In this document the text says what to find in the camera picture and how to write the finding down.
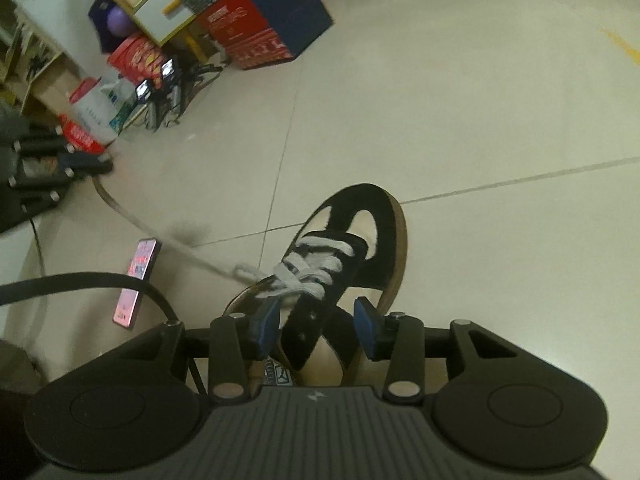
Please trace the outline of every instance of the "tiled floor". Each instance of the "tiled floor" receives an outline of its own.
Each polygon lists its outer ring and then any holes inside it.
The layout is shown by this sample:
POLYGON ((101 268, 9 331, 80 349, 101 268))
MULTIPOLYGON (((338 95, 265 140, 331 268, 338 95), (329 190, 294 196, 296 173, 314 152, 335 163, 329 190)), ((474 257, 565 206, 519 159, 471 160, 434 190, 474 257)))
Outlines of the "tiled floor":
MULTIPOLYGON (((298 60, 230 68, 179 126, 128 133, 105 186, 203 257, 264 270, 329 194, 387 188, 410 241, 395 308, 473 319, 592 384, 610 417, 594 464, 637 480, 640 0, 326 4, 336 23, 298 60)), ((142 236, 90 184, 41 230, 49 272, 122 271, 142 236)), ((190 326, 241 289, 168 251, 152 281, 190 326)), ((55 377, 130 337, 117 295, 14 308, 8 329, 55 377)), ((145 306, 136 333, 159 319, 145 306)))

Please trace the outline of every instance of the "yellow floor marking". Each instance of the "yellow floor marking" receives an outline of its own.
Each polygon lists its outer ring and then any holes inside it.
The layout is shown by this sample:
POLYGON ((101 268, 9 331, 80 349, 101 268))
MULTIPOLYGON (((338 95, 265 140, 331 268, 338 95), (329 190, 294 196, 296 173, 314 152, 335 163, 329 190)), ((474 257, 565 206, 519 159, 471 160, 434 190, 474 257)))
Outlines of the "yellow floor marking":
POLYGON ((629 45, 625 40, 622 39, 619 34, 616 34, 615 32, 611 32, 610 30, 606 30, 604 28, 602 30, 607 36, 611 38, 611 41, 613 41, 613 43, 624 50, 625 54, 627 54, 631 59, 634 60, 634 63, 636 65, 640 65, 640 50, 629 45))

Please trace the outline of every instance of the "red box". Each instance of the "red box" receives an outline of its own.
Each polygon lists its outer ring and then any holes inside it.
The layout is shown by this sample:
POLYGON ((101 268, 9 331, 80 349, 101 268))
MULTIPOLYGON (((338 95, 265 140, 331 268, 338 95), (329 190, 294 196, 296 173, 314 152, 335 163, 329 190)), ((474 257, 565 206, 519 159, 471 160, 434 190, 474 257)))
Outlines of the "red box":
POLYGON ((226 49, 226 52, 240 68, 249 68, 293 57, 287 45, 282 42, 271 27, 265 28, 244 41, 234 43, 226 49))
POLYGON ((269 27, 251 0, 218 0, 198 16, 198 22, 224 47, 269 27))

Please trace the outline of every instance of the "screw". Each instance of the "screw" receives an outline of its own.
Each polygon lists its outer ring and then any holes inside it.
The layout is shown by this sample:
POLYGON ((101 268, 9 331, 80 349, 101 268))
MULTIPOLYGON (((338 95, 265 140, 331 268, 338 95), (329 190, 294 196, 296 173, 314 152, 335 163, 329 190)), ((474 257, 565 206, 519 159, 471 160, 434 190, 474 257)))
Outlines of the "screw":
POLYGON ((420 393, 420 386, 412 381, 396 381, 386 387, 388 392, 396 397, 415 397, 420 393))

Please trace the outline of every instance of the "black sneaker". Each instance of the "black sneaker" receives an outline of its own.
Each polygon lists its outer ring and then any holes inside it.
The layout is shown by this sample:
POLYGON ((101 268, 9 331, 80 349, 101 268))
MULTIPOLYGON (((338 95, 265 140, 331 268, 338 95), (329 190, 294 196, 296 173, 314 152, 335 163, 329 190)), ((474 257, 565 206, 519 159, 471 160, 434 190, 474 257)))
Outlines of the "black sneaker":
POLYGON ((353 302, 365 296, 387 313, 402 282, 406 247, 396 199, 373 184, 347 187, 310 216, 273 275, 242 291, 225 313, 252 314, 265 298, 282 298, 274 357, 297 384, 348 382, 362 354, 353 302))

